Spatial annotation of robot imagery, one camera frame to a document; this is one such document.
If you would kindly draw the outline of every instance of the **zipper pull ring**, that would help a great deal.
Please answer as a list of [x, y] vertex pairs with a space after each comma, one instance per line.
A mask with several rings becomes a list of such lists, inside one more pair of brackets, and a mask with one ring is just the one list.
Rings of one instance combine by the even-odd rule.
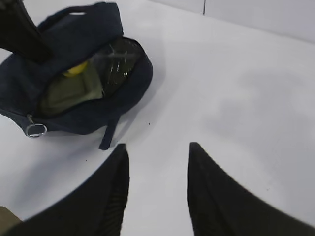
[[30, 125], [26, 127], [25, 134], [29, 138], [35, 139], [45, 135], [47, 133], [47, 127], [43, 124], [34, 123], [32, 117], [32, 115], [27, 115]]

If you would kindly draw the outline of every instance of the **white floor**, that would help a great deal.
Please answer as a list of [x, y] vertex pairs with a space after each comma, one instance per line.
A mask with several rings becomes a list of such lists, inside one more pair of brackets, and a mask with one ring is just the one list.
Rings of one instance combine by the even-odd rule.
[[[36, 22], [87, 2], [25, 0]], [[118, 4], [126, 36], [155, 70], [116, 132], [131, 171], [122, 235], [193, 235], [191, 141], [251, 192], [315, 226], [315, 45], [151, 1]], [[0, 128], [0, 205], [22, 219], [75, 189], [112, 151], [97, 150], [104, 129], [31, 140], [4, 117]]]

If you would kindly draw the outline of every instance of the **brown object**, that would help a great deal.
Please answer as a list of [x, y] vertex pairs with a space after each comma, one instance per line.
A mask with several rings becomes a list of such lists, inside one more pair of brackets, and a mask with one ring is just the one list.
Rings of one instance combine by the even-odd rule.
[[7, 208], [0, 206], [0, 235], [4, 234], [11, 227], [22, 222], [17, 216]]

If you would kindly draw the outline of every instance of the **metal ring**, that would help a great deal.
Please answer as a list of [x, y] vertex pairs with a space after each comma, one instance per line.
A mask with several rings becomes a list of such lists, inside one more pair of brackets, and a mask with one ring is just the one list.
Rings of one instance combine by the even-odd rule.
[[[39, 134], [30, 134], [30, 133], [29, 133], [31, 128], [33, 128], [33, 127], [38, 127], [38, 126], [43, 127], [43, 128], [44, 128], [44, 132], [39, 133]], [[39, 138], [39, 137], [45, 135], [46, 133], [47, 133], [47, 127], [46, 127], [45, 125], [43, 125], [43, 124], [31, 124], [31, 125], [29, 125], [28, 127], [26, 127], [26, 130], [25, 130], [26, 136], [28, 136], [28, 137], [31, 138], [31, 139]]]

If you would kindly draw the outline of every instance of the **navy blue bag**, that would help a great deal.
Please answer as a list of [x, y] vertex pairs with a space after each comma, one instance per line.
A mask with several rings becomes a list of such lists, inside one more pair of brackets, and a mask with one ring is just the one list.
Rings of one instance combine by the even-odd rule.
[[[107, 125], [99, 148], [109, 149], [120, 116], [140, 101], [152, 80], [150, 60], [138, 42], [123, 37], [115, 3], [64, 9], [48, 17], [38, 30], [54, 57], [37, 64], [12, 54], [2, 63], [0, 113], [31, 138], [50, 131], [86, 135]], [[130, 58], [133, 66], [124, 67]], [[115, 78], [102, 77], [104, 96], [55, 116], [41, 114], [38, 106], [55, 77], [88, 59], [100, 77], [106, 71], [116, 73]]]

